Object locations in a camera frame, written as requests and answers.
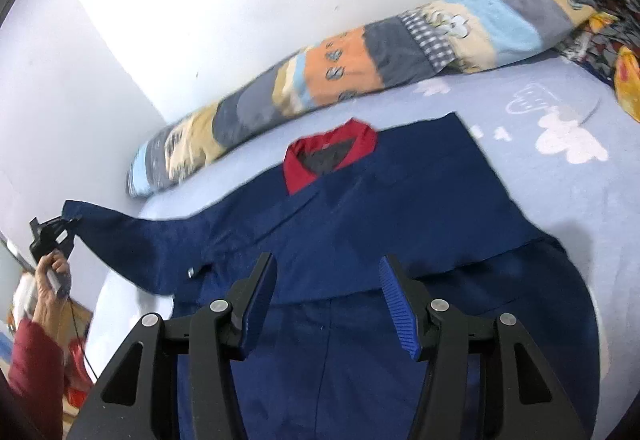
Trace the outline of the red sleeve forearm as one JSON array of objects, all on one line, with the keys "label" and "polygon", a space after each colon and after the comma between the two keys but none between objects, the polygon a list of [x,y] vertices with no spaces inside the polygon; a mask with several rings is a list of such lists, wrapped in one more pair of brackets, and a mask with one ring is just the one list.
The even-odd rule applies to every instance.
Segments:
[{"label": "red sleeve forearm", "polygon": [[15,335],[9,387],[43,438],[63,438],[63,351],[29,319],[21,321]]}]

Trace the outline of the person's left hand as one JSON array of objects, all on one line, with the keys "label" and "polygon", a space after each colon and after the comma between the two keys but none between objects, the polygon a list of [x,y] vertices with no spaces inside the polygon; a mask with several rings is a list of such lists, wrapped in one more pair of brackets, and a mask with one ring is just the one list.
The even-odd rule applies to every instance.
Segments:
[{"label": "person's left hand", "polygon": [[32,315],[32,322],[40,325],[44,333],[55,339],[58,336],[64,303],[52,289],[47,277],[50,272],[62,273],[62,275],[70,273],[70,265],[66,257],[57,249],[42,256],[37,265],[35,273],[37,302]]}]

